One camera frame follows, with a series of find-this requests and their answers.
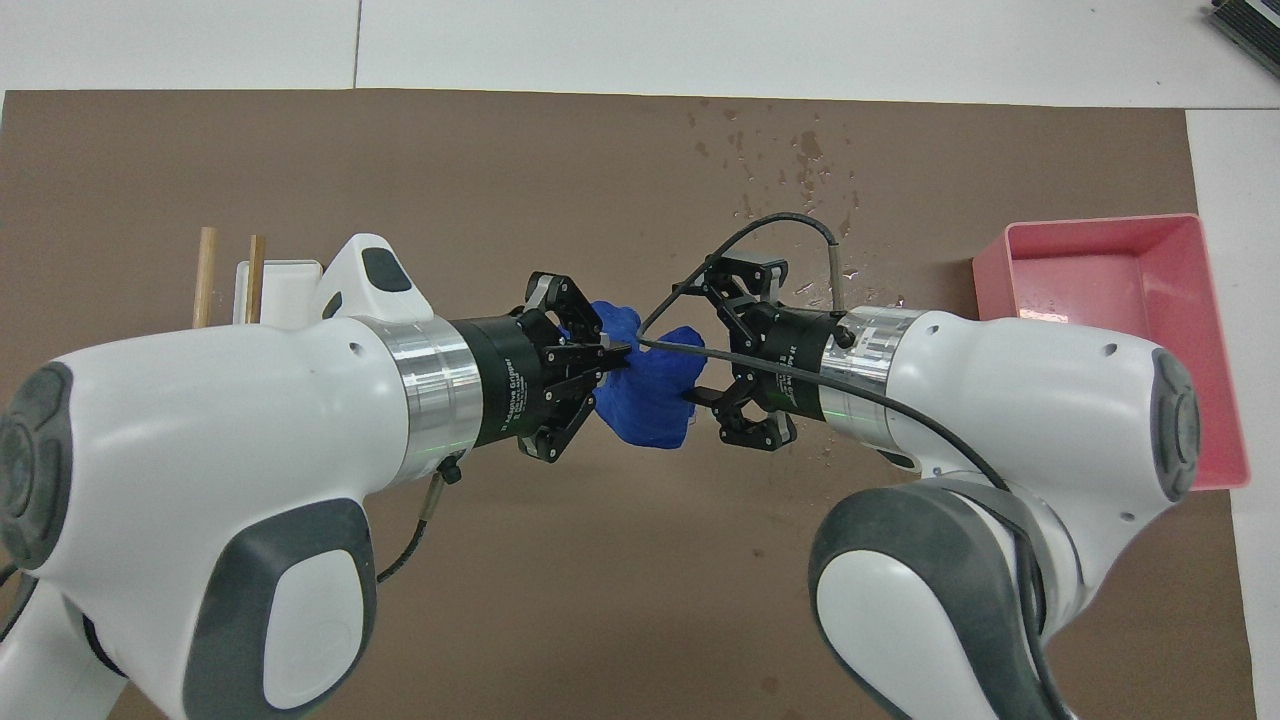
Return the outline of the wooden rack rod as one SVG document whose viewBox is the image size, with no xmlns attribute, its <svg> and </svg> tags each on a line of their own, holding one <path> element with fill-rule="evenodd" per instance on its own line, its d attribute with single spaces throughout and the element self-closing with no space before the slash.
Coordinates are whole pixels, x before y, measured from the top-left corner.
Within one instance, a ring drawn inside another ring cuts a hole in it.
<svg viewBox="0 0 1280 720">
<path fill-rule="evenodd" d="M 209 327 L 212 318 L 218 241 L 219 233 L 215 227 L 205 225 L 200 229 L 191 322 L 193 329 Z"/>
<path fill-rule="evenodd" d="M 264 234 L 250 236 L 250 259 L 246 273 L 247 286 L 243 313 L 246 324 L 257 324 L 261 322 L 266 243 L 268 238 Z"/>
</svg>

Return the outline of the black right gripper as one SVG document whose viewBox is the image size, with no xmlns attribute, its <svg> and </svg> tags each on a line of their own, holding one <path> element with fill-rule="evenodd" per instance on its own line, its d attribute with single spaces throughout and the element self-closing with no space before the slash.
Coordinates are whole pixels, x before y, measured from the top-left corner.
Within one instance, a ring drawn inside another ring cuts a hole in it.
<svg viewBox="0 0 1280 720">
<path fill-rule="evenodd" d="M 841 315 L 817 310 L 774 310 L 788 275 L 782 258 L 708 258 L 700 270 L 700 293 L 730 331 L 753 331 L 760 341 L 751 348 L 731 343 L 748 356 L 818 373 Z M 754 307 L 768 310 L 753 310 Z M 719 439 L 731 446 L 786 446 L 797 438 L 788 414 L 823 421 L 820 387 L 791 375 L 742 368 L 727 389 L 695 386 L 684 400 L 707 407 L 719 427 Z M 765 411 L 749 419 L 749 404 Z"/>
</svg>

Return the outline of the white rack with wooden bars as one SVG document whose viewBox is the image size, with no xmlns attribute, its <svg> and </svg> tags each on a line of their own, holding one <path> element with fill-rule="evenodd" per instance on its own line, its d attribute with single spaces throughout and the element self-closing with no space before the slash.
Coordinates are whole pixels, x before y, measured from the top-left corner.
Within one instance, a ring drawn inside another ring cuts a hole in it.
<svg viewBox="0 0 1280 720">
<path fill-rule="evenodd" d="M 312 300 L 321 275 L 315 260 L 266 260 L 259 323 L 296 331 L 320 322 Z"/>
</svg>

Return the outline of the pink plastic bin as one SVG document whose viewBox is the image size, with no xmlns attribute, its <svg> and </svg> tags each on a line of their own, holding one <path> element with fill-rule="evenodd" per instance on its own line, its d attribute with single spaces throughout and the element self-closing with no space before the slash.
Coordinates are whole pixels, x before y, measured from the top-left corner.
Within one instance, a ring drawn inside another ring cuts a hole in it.
<svg viewBox="0 0 1280 720">
<path fill-rule="evenodd" d="M 1196 489 L 1252 471 L 1202 220 L 1190 213 L 1019 222 L 972 260 L 978 316 L 1092 325 L 1164 346 L 1199 395 Z"/>
</svg>

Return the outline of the brown table mat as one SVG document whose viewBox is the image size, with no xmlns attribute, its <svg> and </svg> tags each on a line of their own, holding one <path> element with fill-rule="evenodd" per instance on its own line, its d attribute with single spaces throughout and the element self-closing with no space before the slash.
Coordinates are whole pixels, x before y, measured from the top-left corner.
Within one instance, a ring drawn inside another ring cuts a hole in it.
<svg viewBox="0 0 1280 720">
<path fill-rule="evenodd" d="M 809 211 L 909 307 L 974 316 L 1014 222 L 1198 211 L 1181 111 L 417 91 L 12 92 L 0 128 L 0 411 L 61 354 L 218 322 L 251 234 L 329 260 L 384 236 L 443 316 L 532 272 L 650 311 L 727 236 Z M 677 451 L 591 419 L 563 461 L 479 450 L 317 720 L 884 720 L 826 648 L 813 536 L 902 474 L 801 419 Z"/>
</svg>

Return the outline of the blue towel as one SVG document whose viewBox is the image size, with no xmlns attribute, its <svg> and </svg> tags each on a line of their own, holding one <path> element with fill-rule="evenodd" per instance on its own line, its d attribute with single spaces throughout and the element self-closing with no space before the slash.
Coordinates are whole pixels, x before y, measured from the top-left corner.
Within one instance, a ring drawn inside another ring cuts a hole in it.
<svg viewBox="0 0 1280 720">
<path fill-rule="evenodd" d="M 609 372 L 594 391 L 596 414 L 625 443 L 650 448 L 680 448 L 694 404 L 684 395 L 694 388 L 707 359 L 637 342 L 639 313 L 605 300 L 591 302 L 603 331 L 614 343 L 630 347 L 627 366 Z"/>
</svg>

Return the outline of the grey striped device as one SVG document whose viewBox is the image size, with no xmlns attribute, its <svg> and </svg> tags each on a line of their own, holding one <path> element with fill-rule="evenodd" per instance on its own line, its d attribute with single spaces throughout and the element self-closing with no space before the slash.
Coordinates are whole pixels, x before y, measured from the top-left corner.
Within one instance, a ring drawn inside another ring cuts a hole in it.
<svg viewBox="0 0 1280 720">
<path fill-rule="evenodd" d="M 1210 0 L 1207 20 L 1236 44 L 1280 56 L 1280 0 Z"/>
</svg>

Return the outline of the water puddle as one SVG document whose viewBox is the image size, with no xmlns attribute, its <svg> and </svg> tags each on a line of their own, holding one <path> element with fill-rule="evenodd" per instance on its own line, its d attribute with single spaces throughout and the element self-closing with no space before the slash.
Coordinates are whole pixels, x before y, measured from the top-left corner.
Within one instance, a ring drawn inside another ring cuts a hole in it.
<svg viewBox="0 0 1280 720">
<path fill-rule="evenodd" d="M 904 293 L 890 288 L 881 278 L 867 266 L 844 265 L 841 269 L 840 290 L 842 304 L 846 309 L 858 306 L 877 307 L 906 307 L 909 305 Z M 835 309 L 833 286 L 829 273 L 810 273 L 797 281 L 794 290 L 788 290 L 788 299 L 796 305 L 809 309 Z"/>
</svg>

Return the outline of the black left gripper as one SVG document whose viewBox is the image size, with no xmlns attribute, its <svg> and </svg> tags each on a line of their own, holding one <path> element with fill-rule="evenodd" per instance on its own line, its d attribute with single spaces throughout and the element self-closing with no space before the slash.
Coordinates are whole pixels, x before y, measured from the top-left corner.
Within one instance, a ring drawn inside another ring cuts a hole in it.
<svg viewBox="0 0 1280 720">
<path fill-rule="evenodd" d="M 557 462 L 595 411 L 604 372 L 628 365 L 631 346 L 614 342 L 567 275 L 534 272 L 525 313 L 457 320 L 479 372 L 483 419 L 476 446 L 520 437 L 529 457 Z M 547 389 L 545 368 L 589 369 Z"/>
</svg>

